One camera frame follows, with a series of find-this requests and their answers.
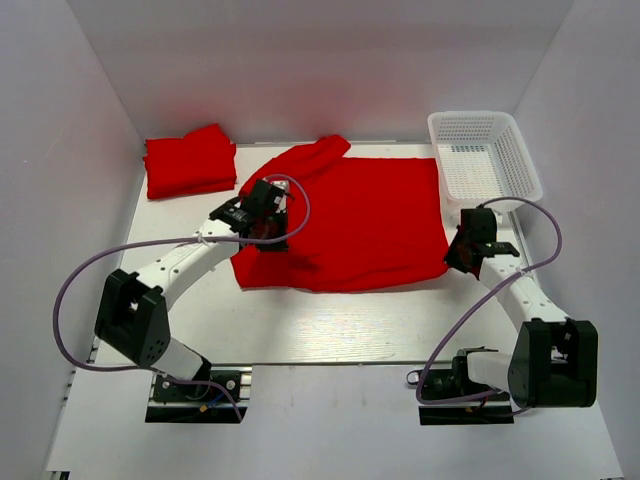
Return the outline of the white plastic basket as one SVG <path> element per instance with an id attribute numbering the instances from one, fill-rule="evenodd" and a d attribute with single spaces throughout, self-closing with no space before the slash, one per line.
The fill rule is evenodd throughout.
<path id="1" fill-rule="evenodd" d="M 497 197 L 538 201 L 542 186 L 514 118 L 498 111 L 428 116 L 429 138 L 447 202 L 466 208 Z"/>

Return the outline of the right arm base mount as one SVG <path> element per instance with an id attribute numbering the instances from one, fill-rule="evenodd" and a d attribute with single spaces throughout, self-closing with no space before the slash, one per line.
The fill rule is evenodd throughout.
<path id="1" fill-rule="evenodd" d="M 448 363 L 436 363 L 425 378 L 407 373 L 420 393 L 422 426 L 509 425 L 514 422 L 508 386 L 511 356 L 486 347 L 460 349 Z"/>

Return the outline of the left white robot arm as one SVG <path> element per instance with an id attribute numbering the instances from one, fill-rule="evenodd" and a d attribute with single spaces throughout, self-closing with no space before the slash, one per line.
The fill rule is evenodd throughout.
<path id="1" fill-rule="evenodd" d="M 287 233 L 286 180 L 255 182 L 249 194 L 213 210 L 193 234 L 164 256 L 131 273 L 118 269 L 105 282 L 94 332 L 135 366 L 177 379 L 188 398 L 211 387 L 211 363 L 172 337 L 169 311 L 179 297 L 218 264 L 252 241 L 282 250 Z"/>

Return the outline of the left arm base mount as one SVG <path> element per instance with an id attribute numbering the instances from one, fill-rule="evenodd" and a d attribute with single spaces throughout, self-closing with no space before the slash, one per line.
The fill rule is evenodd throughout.
<path id="1" fill-rule="evenodd" d="M 250 366 L 214 367 L 210 382 L 220 384 L 231 396 L 210 385 L 178 385 L 162 376 L 151 384 L 145 422 L 148 424 L 239 424 L 249 406 L 252 383 Z"/>

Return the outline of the folded red t-shirt stack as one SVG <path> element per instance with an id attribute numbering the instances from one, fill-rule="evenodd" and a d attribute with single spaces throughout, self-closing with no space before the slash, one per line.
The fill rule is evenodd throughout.
<path id="1" fill-rule="evenodd" d="M 164 200 L 235 188 L 236 145 L 217 125 L 180 138 L 148 139 L 143 162 L 147 198 Z"/>

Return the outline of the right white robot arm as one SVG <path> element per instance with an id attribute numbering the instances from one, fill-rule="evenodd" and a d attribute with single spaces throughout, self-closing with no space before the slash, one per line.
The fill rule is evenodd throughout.
<path id="1" fill-rule="evenodd" d="M 461 211 L 446 264 L 473 275 L 495 298 L 518 331 L 511 353 L 477 347 L 453 360 L 451 384 L 461 397 L 486 387 L 506 392 L 520 408 L 584 408 L 597 391 L 598 333 L 574 320 L 524 274 L 520 254 L 497 240 L 497 220 L 488 208 Z"/>

